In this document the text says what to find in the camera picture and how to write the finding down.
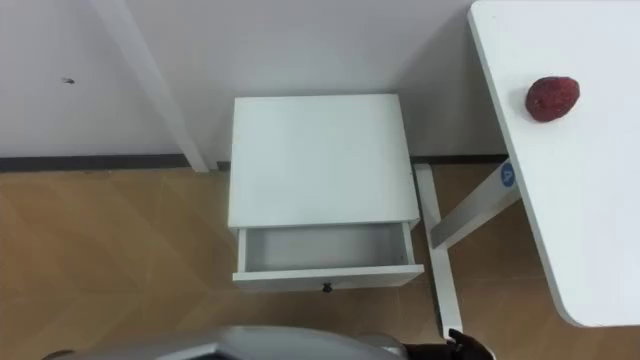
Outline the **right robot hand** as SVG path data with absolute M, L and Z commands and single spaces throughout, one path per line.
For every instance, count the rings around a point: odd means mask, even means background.
M 410 360 L 495 360 L 495 354 L 475 338 L 454 328 L 441 344 L 405 344 Z

